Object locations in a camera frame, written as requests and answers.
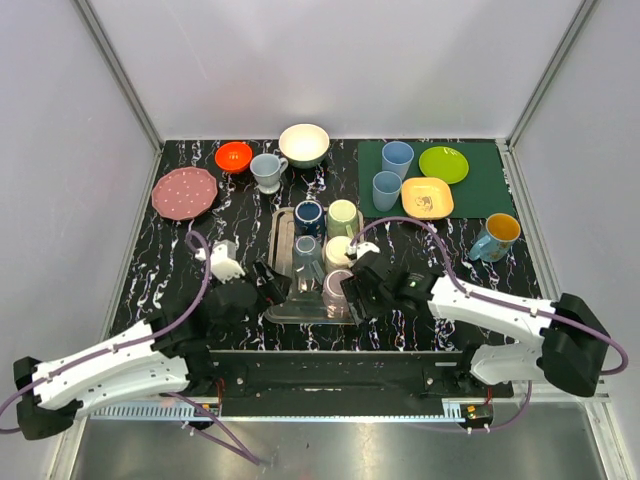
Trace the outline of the lilac purple mug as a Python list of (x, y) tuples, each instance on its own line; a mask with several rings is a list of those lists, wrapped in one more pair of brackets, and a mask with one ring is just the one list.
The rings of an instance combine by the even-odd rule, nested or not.
[(334, 270), (325, 277), (322, 291), (323, 303), (330, 318), (346, 318), (349, 307), (344, 295), (341, 282), (352, 276), (346, 269)]

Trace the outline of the cream white mug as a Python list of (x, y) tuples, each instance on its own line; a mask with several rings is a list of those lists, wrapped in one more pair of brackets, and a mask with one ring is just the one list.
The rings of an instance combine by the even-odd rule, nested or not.
[(351, 239), (348, 236), (335, 236), (328, 240), (324, 248), (325, 271), (349, 270), (352, 261), (347, 256)]

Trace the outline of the blue butterfly mug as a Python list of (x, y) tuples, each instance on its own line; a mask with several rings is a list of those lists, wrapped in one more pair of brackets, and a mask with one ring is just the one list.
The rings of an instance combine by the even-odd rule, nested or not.
[(469, 251), (471, 261), (497, 262), (510, 250), (521, 235), (516, 218), (506, 213), (495, 213), (486, 219)]

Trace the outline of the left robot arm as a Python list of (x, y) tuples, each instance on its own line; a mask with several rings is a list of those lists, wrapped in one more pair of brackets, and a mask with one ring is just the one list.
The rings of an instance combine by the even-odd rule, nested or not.
[(147, 395), (208, 394), (216, 372), (203, 362), (214, 328), (257, 318), (286, 300), (291, 279), (260, 260), (249, 274), (204, 278), (182, 314), (164, 309), (99, 344), (57, 360), (13, 364), (18, 431), (41, 440), (113, 403)]

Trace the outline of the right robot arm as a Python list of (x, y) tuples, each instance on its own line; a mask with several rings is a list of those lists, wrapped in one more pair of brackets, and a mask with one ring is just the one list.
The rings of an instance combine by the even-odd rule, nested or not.
[(375, 251), (348, 258), (351, 274), (341, 287), (356, 324), (399, 310), (511, 338), (509, 344), (464, 349), (453, 374), (463, 395), (476, 396), (502, 382), (540, 380), (574, 396), (594, 395), (608, 334), (581, 298), (564, 294), (553, 302), (513, 296), (444, 272), (409, 272)]

